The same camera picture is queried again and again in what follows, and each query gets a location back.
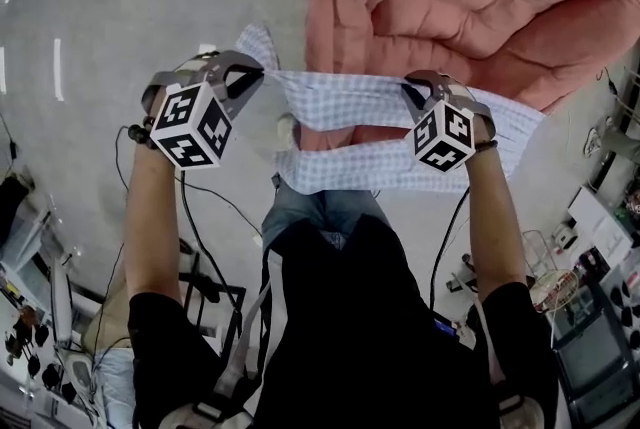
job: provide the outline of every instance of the jeans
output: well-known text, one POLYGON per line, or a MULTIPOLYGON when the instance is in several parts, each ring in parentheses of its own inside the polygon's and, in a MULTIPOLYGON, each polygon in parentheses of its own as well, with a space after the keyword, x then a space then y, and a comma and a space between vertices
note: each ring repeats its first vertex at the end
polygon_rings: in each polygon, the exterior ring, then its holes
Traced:
POLYGON ((283 230, 303 219, 308 219, 337 249, 342 249, 363 215, 390 226, 370 191, 321 191, 307 195, 294 191, 282 179, 279 182, 273 207, 262 223, 265 251, 283 230))

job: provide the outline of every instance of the wire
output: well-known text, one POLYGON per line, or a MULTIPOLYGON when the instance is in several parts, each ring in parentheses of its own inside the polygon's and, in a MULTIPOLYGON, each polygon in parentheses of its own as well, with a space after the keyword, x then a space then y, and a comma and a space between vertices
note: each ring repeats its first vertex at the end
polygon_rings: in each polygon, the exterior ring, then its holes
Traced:
MULTIPOLYGON (((126 125, 123 125, 122 127, 120 127, 120 130, 118 130, 118 135, 116 136, 116 169, 118 170, 118 175, 120 176, 120 181, 122 182, 122 185, 124 186, 124 188, 127 190, 127 192, 129 192, 129 186, 127 185, 127 183, 124 181, 124 177, 122 175, 122 171, 120 170, 120 160, 119 160, 119 154, 118 154, 118 143, 120 140, 120 134, 122 133, 122 131, 124 129, 128 129, 129 127, 127 127, 126 125)), ((176 182, 180 182, 180 179, 178 177, 175 177, 176 182)), ((225 198, 224 196, 222 196, 220 193, 217 193, 211 189, 207 189, 205 187, 200 187, 197 185, 193 185, 190 184, 188 182, 185 182, 185 184, 187 187, 190 187, 191 189, 195 189, 196 191, 203 191, 205 193, 209 193, 209 194, 213 194, 214 196, 217 196, 218 198, 220 198, 222 201, 228 203, 231 208, 233 208, 238 215, 245 220, 245 222, 251 227, 253 228, 253 230, 260 236, 262 237, 262 232, 258 229, 258 227, 256 227, 256 225, 254 225, 247 216, 244 215, 244 213, 238 208, 238 206, 233 203, 232 201, 228 200, 227 198, 225 198)))
POLYGON ((189 209, 189 203, 187 202, 187 191, 185 189, 185 186, 186 186, 185 177, 186 177, 185 172, 184 171, 181 172, 180 173, 180 193, 182 195, 182 204, 184 205, 184 211, 187 214, 187 219, 189 220, 189 224, 191 225, 191 230, 193 231, 193 235, 196 238, 196 242, 198 243, 200 250, 209 259, 209 262, 211 262, 211 265, 213 266, 213 269, 216 271, 216 274, 218 275, 218 279, 222 284, 222 288, 224 289, 225 293, 229 297, 229 302, 231 303, 231 306, 233 306, 233 311, 236 312, 236 315, 238 316, 238 335, 240 335, 242 332, 241 330, 242 311, 240 310, 236 299, 231 294, 231 291, 229 290, 229 285, 227 285, 227 282, 224 279, 224 276, 222 276, 222 272, 220 271, 218 264, 216 264, 216 261, 213 259, 213 256, 211 255, 207 247, 202 242, 202 239, 200 239, 200 234, 198 233, 196 224, 193 221, 193 217, 191 216, 191 210, 189 209))
POLYGON ((4 127, 4 130, 7 131, 7 136, 9 136, 9 141, 13 141, 13 137, 11 136, 11 132, 9 132, 9 127, 7 126, 7 122, 5 121, 2 113, 0 113, 0 120, 2 120, 2 125, 4 127))
POLYGON ((449 248, 453 245, 454 242, 456 242, 456 238, 458 237, 460 230, 462 230, 465 227, 465 225, 469 222, 470 219, 471 219, 471 216, 465 219, 464 222, 458 227, 458 229, 456 230, 456 233, 454 233, 453 237, 451 238, 451 242, 447 244, 447 247, 444 249, 444 253, 442 253, 442 256, 447 256, 447 251, 449 251, 449 248))
POLYGON ((120 141, 120 134, 122 134, 122 131, 125 129, 129 129, 129 127, 127 127, 126 125, 123 125, 122 127, 120 127, 120 129, 118 129, 118 135, 116 136, 116 169, 118 170, 118 176, 120 177, 120 182, 122 182, 122 185, 124 186, 125 190, 127 191, 127 194, 129 194, 129 186, 127 185, 127 183, 124 181, 124 177, 122 176, 122 171, 120 170, 120 154, 119 154, 119 150, 118 150, 118 142, 120 141))
POLYGON ((9 127, 7 126, 7 122, 5 121, 4 116, 1 112, 0 112, 0 120, 2 120, 2 125, 4 127, 4 130, 7 133, 7 137, 9 138, 9 150, 11 151, 11 159, 9 160, 9 166, 7 167, 7 170, 4 172, 4 177, 3 177, 3 178, 7 178, 9 176, 9 173, 11 173, 11 169, 13 168, 13 161, 14 161, 13 152, 14 152, 15 141, 13 140, 13 136, 11 135, 11 132, 9 132, 9 127))
MULTIPOLYGON (((176 177, 176 180, 178 182, 182 182, 179 178, 176 177)), ((247 218, 247 216, 245 216, 242 211, 235 205, 235 203, 233 203, 232 201, 228 200, 227 198, 225 198, 224 196, 222 196, 221 194, 212 191, 211 189, 206 189, 204 187, 200 187, 197 185, 193 185, 193 184, 189 184, 188 182, 185 182, 184 185, 186 185, 187 187, 191 187, 191 189, 195 189, 196 191, 204 191, 206 193, 209 194, 213 194, 214 196, 217 196, 218 198, 220 198, 222 201, 227 202, 231 207, 233 207, 235 209, 235 211, 240 215, 240 217, 242 219, 244 219, 246 221, 246 223, 255 230, 255 232, 262 237, 262 232, 260 230, 258 230, 258 228, 251 222, 249 221, 249 218, 247 218)))
POLYGON ((456 218, 458 217, 458 213, 464 204, 464 201, 469 196, 469 188, 462 195, 458 205, 456 206, 456 210, 453 211, 453 216, 451 216, 451 221, 449 221, 449 227, 447 228, 447 233, 444 234, 444 239, 442 240, 442 245, 440 246, 440 251, 438 251, 438 255, 436 256, 436 261, 433 264, 433 271, 431 272, 431 292, 429 293, 429 308, 433 311, 433 305, 436 302, 436 273, 438 272, 438 266, 440 265, 440 261, 442 260, 442 256, 444 255, 444 250, 447 245, 447 240, 449 240, 449 234, 451 233, 451 229, 453 228, 454 223, 456 222, 456 218))
POLYGON ((69 253, 69 255, 67 256, 67 259, 66 259, 64 262, 62 262, 62 264, 61 264, 61 265, 62 265, 62 267, 64 267, 65 265, 67 265, 69 262, 71 262, 71 259, 72 259, 72 258, 73 258, 73 254, 72 254, 72 253, 69 253))
POLYGON ((596 75, 597 81, 602 80, 602 72, 607 72, 607 79, 611 79, 611 77, 609 77, 609 70, 607 70, 607 67, 605 66, 602 70, 600 70, 598 75, 596 75))
POLYGON ((98 370, 100 368, 100 365, 102 364, 102 360, 104 360, 105 356, 109 353, 109 351, 111 351, 113 348, 115 348, 115 346, 117 346, 120 342, 124 342, 125 340, 131 340, 131 337, 121 337, 118 340, 116 340, 113 344, 111 344, 109 347, 107 347, 107 350, 104 352, 104 354, 102 356, 100 356, 100 359, 98 360, 98 364, 93 367, 93 370, 98 370))
POLYGON ((111 282, 113 281, 113 276, 116 274, 116 267, 118 267, 118 262, 120 262, 120 255, 122 255, 122 248, 124 248, 124 242, 120 245, 120 250, 118 251, 118 256, 116 257, 116 263, 113 264, 113 269, 111 270, 111 277, 109 278, 109 283, 107 283, 107 292, 104 295, 104 302, 100 307, 100 317, 98 318, 98 330, 96 331, 96 341, 93 345, 93 355, 91 356, 91 372, 95 371, 95 362, 96 362, 96 351, 98 350, 98 337, 100 336, 100 327, 102 326, 102 316, 104 315, 104 305, 107 303, 107 299, 109 298, 109 289, 111 288, 111 282))

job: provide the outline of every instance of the wristband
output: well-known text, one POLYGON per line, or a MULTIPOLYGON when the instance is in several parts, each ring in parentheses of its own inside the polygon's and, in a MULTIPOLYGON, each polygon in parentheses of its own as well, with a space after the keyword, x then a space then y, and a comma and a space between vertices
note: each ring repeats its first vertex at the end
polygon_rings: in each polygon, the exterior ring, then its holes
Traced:
POLYGON ((476 143, 476 153, 484 152, 486 150, 491 150, 492 148, 497 148, 498 142, 495 139, 491 141, 484 141, 482 143, 476 143))

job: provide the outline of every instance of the black shirt sleeve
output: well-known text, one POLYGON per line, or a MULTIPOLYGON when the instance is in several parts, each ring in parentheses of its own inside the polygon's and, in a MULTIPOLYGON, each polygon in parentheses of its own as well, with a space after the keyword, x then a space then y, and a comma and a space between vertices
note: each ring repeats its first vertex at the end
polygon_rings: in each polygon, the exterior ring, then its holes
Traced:
POLYGON ((222 364, 174 299, 137 294, 129 310, 135 417, 142 429, 154 429, 172 411, 210 392, 222 364))
MULTIPOLYGON (((498 362, 509 388, 538 402, 545 428, 555 426, 558 371, 549 332, 522 283, 496 289, 482 304, 498 362)), ((486 344, 479 352, 486 353, 486 344)))

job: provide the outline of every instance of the black t-shirt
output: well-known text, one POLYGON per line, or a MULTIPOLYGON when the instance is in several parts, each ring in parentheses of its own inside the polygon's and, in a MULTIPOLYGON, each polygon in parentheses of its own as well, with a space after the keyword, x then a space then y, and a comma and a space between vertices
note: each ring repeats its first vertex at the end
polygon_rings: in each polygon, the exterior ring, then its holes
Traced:
MULTIPOLYGON (((499 427, 483 337, 471 351, 435 328, 402 246, 384 223, 363 216, 343 249, 336 250, 302 221, 272 248, 283 257, 288 321, 266 369, 256 427, 499 427)), ((555 362, 526 287, 505 285, 483 306, 507 380, 538 401, 545 427, 553 427, 555 362)), ((182 334, 181 348, 186 338, 202 341, 179 308, 154 294, 131 300, 143 429, 198 400, 215 384, 208 370, 218 374, 217 357, 198 342, 193 352, 185 349, 189 356, 181 355, 179 366, 168 363, 165 353, 175 354, 178 345, 169 335, 182 334), (162 330, 153 327, 157 317, 151 314, 159 303, 162 330), (175 331, 168 332, 172 324, 175 331), (159 331, 161 344, 153 335, 159 331), (154 372, 158 360, 162 376, 154 372)))

